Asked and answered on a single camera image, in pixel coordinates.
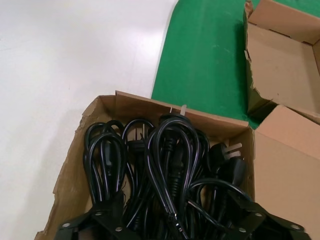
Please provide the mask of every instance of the green floor mat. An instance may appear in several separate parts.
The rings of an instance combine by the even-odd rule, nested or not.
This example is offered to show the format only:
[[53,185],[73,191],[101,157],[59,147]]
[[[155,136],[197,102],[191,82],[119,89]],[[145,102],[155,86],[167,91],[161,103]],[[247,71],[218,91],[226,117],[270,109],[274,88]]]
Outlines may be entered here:
[[[253,0],[256,6],[259,0]],[[315,0],[279,0],[319,15]],[[172,13],[152,98],[249,121],[243,0],[180,0]]]

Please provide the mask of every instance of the torn cardboard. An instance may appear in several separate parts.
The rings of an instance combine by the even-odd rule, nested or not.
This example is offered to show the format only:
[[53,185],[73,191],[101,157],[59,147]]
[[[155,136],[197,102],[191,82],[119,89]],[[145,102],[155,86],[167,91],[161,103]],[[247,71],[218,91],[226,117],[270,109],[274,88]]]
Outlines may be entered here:
[[320,18],[273,0],[244,11],[248,113],[285,105],[320,123]]
[[[45,229],[35,240],[52,240],[58,226],[75,218],[90,208],[90,194],[82,164],[84,134],[96,122],[117,119],[124,124],[138,117],[144,117],[157,124],[159,117],[170,112],[179,113],[180,107],[117,91],[115,95],[98,96],[84,111],[80,125],[56,181],[53,194],[54,204]],[[193,126],[203,131],[215,142],[241,143],[241,153],[247,162],[246,177],[241,188],[254,199],[254,135],[248,122],[211,115],[187,109],[185,116]]]
[[320,126],[277,106],[255,131],[255,200],[320,236]]

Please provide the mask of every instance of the box flap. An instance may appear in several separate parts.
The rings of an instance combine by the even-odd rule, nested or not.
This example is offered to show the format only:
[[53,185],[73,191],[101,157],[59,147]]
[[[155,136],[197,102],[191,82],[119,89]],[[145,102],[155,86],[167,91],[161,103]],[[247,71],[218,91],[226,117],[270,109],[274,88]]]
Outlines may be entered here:
[[313,45],[320,39],[320,18],[273,0],[261,0],[249,22],[301,43]]
[[320,160],[320,126],[278,105],[256,132]]
[[[156,123],[159,117],[162,114],[169,113],[171,108],[175,113],[179,113],[181,110],[180,106],[120,91],[116,92],[116,118],[130,120],[132,116],[141,115]],[[247,121],[212,115],[189,108],[186,109],[185,116],[190,119],[195,128],[206,132],[210,137],[221,136],[223,138],[230,138],[249,128]]]
[[282,105],[255,131],[255,200],[312,239],[320,236],[319,143],[320,126]]

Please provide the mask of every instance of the cardboard box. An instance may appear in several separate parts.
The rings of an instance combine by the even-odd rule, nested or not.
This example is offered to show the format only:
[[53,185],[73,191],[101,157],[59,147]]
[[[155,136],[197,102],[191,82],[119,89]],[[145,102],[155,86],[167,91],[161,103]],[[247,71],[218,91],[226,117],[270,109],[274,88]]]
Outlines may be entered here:
[[[163,102],[116,92],[115,95],[98,96],[84,111],[80,125],[61,168],[55,184],[54,204],[44,231],[38,232],[36,240],[52,240],[58,225],[75,218],[88,210],[90,199],[87,179],[83,169],[84,134],[96,122],[117,119],[126,123],[137,117],[144,117],[157,124],[162,114],[170,109],[180,112],[180,107]],[[246,177],[242,184],[254,198],[254,134],[245,121],[211,115],[187,109],[185,116],[195,128],[203,131],[211,143],[226,142],[230,145],[242,143],[241,153],[247,162]]]
[[320,18],[273,0],[244,11],[248,112],[284,105],[320,123]]
[[255,201],[320,238],[320,126],[277,106],[254,132]]

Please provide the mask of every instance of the metal prong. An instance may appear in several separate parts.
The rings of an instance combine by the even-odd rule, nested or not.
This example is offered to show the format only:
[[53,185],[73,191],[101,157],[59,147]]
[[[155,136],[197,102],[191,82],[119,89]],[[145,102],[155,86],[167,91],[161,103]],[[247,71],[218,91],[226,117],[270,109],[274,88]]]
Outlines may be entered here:
[[142,135],[144,138],[146,138],[146,135],[145,135],[145,124],[142,124]]
[[231,146],[228,146],[226,149],[225,149],[225,152],[231,152],[233,150],[236,150],[236,149],[239,149],[242,147],[242,143],[237,143],[235,145],[231,145]]
[[231,153],[227,154],[226,158],[229,160],[230,158],[240,157],[240,156],[241,156],[241,152],[240,151],[234,151],[234,152],[231,152]]
[[181,110],[180,110],[180,115],[184,116],[186,115],[186,109],[187,109],[187,105],[182,105]]

